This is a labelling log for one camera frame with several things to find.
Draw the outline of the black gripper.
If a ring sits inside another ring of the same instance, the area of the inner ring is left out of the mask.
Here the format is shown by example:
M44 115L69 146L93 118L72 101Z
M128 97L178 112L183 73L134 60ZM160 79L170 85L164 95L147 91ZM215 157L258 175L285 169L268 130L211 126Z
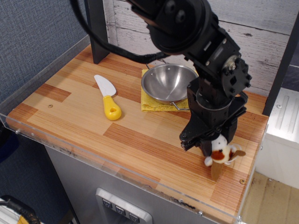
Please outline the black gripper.
M199 147L205 157L212 153L212 141L222 134L230 143L237 130L238 118L246 112L248 96L227 98L202 78L187 86L187 99L191 113L189 123L180 134L181 147L187 151Z

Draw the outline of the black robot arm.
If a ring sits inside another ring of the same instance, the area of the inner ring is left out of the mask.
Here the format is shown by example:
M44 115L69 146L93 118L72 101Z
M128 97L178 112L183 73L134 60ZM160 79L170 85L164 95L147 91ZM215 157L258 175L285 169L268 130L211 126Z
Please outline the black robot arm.
M198 77L187 86L191 118L180 140L183 149L199 147L210 156L212 141L223 135L231 142L246 111L251 75L239 46L206 0L133 0L131 8L159 50L193 62Z

